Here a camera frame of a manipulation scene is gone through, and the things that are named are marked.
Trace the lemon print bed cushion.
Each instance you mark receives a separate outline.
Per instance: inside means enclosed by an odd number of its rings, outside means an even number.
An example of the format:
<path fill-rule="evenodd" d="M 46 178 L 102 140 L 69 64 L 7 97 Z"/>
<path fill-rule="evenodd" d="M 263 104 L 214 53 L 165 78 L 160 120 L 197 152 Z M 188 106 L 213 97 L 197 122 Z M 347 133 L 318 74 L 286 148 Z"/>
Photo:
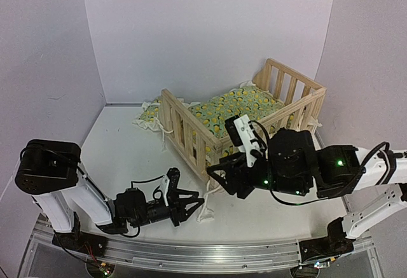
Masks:
<path fill-rule="evenodd" d="M 205 183 L 203 197 L 208 199 L 221 187 L 209 177 L 206 169 L 238 152 L 226 131 L 227 119 L 247 116 L 262 124 L 270 136 L 281 128 L 315 132 L 321 126 L 317 109 L 323 100 L 324 92 L 318 90 L 285 104 L 250 81 L 225 94 L 195 103 L 185 103 L 165 89 L 160 95 L 158 119 L 177 152 Z"/>

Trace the wooden pet bed frame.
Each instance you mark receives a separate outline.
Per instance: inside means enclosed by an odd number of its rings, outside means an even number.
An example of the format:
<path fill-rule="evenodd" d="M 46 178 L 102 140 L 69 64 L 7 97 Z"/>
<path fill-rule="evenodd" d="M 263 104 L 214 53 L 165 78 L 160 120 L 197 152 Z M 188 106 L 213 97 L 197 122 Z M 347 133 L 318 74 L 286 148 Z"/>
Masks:
<path fill-rule="evenodd" d="M 169 141 L 210 188 L 207 174 L 228 155 L 244 156 L 253 167 L 253 150 L 279 129 L 314 132 L 326 87 L 273 59 L 247 84 L 208 101 L 186 106 L 169 90 L 161 92 L 160 122 Z"/>

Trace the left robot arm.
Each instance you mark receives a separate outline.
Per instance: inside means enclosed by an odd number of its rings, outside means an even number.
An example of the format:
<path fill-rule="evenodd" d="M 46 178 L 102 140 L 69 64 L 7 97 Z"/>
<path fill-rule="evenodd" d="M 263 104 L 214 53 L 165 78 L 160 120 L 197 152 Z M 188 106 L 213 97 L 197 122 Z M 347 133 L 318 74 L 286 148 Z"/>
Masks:
<path fill-rule="evenodd" d="M 73 142 L 33 139 L 20 152 L 15 184 L 29 194 L 52 224 L 54 241 L 73 251 L 87 245 L 79 217 L 69 202 L 81 208 L 94 225 L 108 235 L 133 239 L 129 228 L 140 230 L 166 219 L 174 226 L 187 221 L 204 204 L 197 191 L 180 189 L 181 173 L 171 168 L 155 178 L 160 184 L 152 200 L 139 189 L 141 181 L 109 198 L 93 182 L 81 162 L 81 148 Z"/>

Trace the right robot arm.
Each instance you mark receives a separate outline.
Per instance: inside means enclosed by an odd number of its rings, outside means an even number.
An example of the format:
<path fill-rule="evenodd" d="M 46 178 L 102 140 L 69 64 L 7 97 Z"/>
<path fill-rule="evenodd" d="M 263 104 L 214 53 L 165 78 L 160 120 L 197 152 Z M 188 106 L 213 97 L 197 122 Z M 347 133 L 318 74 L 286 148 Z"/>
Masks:
<path fill-rule="evenodd" d="M 353 198 L 346 215 L 334 219 L 323 237 L 299 242 L 301 264 L 318 264 L 350 253 L 366 230 L 406 209 L 406 152 L 381 142 L 373 149 L 332 145 L 317 149 L 310 132 L 280 129 L 260 149 L 242 149 L 207 169 L 230 195 L 244 199 L 255 189 L 269 191 L 293 206 L 315 192 L 316 201 Z"/>

